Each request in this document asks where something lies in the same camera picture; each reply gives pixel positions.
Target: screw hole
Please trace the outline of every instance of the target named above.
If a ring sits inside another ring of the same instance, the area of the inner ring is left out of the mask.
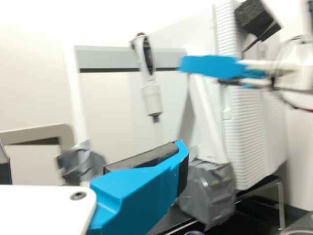
[[[71,200],[77,201],[77,200],[81,200],[84,197],[86,197],[86,193],[85,192],[76,192],[74,194],[72,194],[72,196],[70,197]]]

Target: wire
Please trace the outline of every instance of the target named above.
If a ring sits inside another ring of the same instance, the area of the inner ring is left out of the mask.
[[[270,24],[270,26],[259,36],[259,37],[257,37],[252,43],[250,43],[245,49],[243,49],[242,51],[241,51],[241,59],[244,59],[245,58],[245,53],[249,50],[249,49],[251,49],[258,41],[260,41],[261,40],[261,38],[266,34],[266,33],[268,33],[269,32],[269,30],[270,29],[272,29],[272,27],[273,26],[275,26],[275,21],[273,21],[273,23],[271,23]]]

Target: vented panel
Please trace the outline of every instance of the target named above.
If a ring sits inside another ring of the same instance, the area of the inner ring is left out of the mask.
[[[237,5],[233,0],[216,5],[216,38],[221,55],[241,55],[245,34],[236,26]],[[223,101],[228,104],[221,105],[230,107],[221,121],[227,157],[234,168],[237,189],[248,189],[286,160],[283,104],[262,90],[228,86],[220,91],[221,97],[230,97]]]
[[[264,119],[268,142],[268,174],[277,170],[286,159],[285,105],[268,91],[263,92]]]
[[[266,176],[267,151],[261,91],[228,87],[232,118],[224,121],[228,159],[237,189],[247,189]]]

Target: black foam pad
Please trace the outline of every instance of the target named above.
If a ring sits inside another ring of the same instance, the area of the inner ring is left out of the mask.
[[[265,9],[259,0],[243,2],[235,10],[235,17],[241,28],[254,34],[261,41],[265,41],[281,29],[274,16]]]

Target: black stripe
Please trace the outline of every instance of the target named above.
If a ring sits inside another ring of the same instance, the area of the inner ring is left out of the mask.
[[[177,68],[157,68],[157,71],[176,71]],[[80,73],[89,73],[89,72],[138,72],[139,68],[98,68],[98,69],[80,69]]]

